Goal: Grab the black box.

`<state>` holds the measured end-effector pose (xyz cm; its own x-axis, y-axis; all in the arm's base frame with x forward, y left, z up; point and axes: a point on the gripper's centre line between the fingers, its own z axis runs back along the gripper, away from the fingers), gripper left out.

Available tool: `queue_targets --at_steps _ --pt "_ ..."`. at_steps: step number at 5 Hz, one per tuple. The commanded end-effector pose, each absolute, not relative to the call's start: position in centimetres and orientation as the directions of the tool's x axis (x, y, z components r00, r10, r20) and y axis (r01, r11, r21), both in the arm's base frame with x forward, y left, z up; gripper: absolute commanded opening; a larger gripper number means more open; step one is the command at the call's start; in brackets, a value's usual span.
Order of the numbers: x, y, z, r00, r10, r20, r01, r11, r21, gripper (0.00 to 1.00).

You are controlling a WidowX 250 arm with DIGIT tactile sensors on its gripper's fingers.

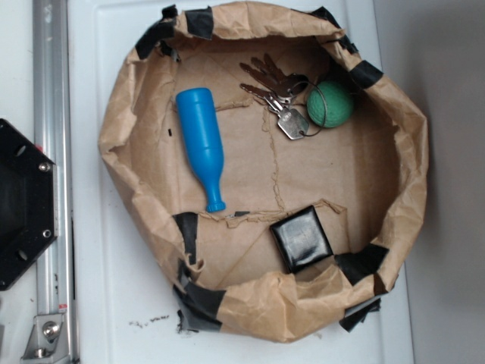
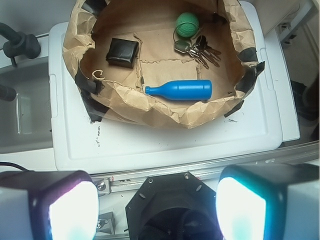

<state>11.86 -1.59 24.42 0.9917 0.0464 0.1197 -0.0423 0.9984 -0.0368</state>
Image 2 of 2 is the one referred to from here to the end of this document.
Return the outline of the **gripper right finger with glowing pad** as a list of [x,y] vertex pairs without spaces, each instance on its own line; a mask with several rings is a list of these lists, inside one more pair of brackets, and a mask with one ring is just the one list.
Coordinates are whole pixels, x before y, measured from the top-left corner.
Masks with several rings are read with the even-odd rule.
[[226,166],[215,208],[226,240],[318,240],[320,168],[310,163]]

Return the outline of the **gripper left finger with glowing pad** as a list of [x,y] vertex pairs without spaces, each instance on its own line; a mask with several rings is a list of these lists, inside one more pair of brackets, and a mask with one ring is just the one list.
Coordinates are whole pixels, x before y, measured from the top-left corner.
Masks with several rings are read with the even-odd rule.
[[92,240],[98,218],[98,190],[85,171],[0,174],[2,240]]

